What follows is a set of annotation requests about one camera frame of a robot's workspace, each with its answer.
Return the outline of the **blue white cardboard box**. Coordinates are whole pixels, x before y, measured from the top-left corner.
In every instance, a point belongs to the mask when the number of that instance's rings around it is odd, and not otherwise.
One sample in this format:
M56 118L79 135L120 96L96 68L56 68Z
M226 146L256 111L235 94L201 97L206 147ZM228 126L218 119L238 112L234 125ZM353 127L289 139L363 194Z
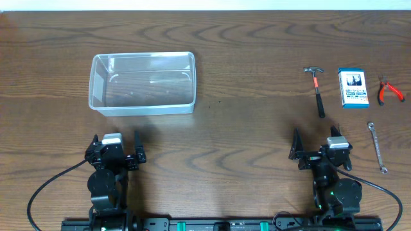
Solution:
M338 78L343 108L368 108L369 99L363 69L339 67Z

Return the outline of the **clear plastic container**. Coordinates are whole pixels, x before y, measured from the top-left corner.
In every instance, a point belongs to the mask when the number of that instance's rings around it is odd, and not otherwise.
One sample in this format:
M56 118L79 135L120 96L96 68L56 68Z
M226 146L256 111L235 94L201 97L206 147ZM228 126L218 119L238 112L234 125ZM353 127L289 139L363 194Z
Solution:
M192 52L98 54L89 107L106 117L190 114L197 99Z

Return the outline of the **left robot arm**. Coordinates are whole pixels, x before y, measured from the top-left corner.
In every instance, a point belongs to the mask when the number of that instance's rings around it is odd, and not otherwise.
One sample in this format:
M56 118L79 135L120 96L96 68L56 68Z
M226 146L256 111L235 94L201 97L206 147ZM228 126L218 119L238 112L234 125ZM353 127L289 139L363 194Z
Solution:
M147 161L143 143L134 132L134 153L126 155L120 133L93 137L84 159L95 168L87 181L93 211L89 230L141 230L142 224L127 206L128 174Z

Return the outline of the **small claw hammer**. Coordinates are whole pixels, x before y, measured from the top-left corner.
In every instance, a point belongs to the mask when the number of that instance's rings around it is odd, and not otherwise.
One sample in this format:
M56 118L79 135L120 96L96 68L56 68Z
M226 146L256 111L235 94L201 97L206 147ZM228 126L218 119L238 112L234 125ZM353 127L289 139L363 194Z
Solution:
M317 79L317 72L323 73L324 70L320 67L317 67L317 66L304 67L303 70L304 70L305 73L312 73L319 117L320 118L325 118L326 115L325 115L325 111L324 111L324 105L323 105L322 98L321 98L321 95L320 95L320 92L319 92L319 83L318 83L318 79Z

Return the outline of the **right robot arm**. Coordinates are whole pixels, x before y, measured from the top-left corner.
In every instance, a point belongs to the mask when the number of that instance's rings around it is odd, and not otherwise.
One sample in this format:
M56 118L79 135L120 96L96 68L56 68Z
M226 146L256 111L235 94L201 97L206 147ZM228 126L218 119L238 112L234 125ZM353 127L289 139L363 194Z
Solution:
M362 185L352 178L340 178L337 167L352 170L349 157L353 148L335 126L330 128L331 136L318 151L306 151L298 129L293 132L293 141L288 158L298 160L300 170L313 173L313 197L315 206L320 209L315 222L323 224L331 220L353 220L360 211Z

